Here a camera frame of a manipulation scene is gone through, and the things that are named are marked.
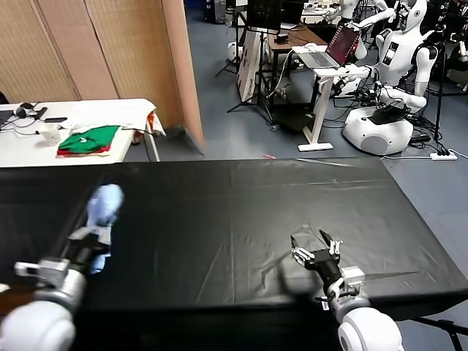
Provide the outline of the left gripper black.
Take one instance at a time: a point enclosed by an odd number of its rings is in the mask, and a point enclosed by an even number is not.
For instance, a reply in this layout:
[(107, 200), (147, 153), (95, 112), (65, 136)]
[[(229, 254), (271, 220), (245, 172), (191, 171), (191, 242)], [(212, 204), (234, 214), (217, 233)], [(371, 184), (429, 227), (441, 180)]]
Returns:
[(94, 261), (107, 253), (107, 245), (100, 242), (97, 226), (80, 227), (68, 236), (68, 242), (60, 258), (69, 261), (69, 268), (90, 276)]

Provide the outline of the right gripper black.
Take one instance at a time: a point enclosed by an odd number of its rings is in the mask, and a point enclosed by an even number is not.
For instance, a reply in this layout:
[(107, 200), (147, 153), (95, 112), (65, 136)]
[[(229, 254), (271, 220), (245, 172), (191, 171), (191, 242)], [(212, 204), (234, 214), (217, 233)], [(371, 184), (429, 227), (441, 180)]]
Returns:
[(334, 240), (324, 230), (319, 230), (328, 249), (319, 249), (313, 252), (299, 246), (293, 235), (290, 236), (291, 254), (294, 260), (309, 271), (316, 271), (322, 279), (323, 290), (339, 290), (344, 283), (339, 263), (341, 259), (341, 246), (343, 240)]

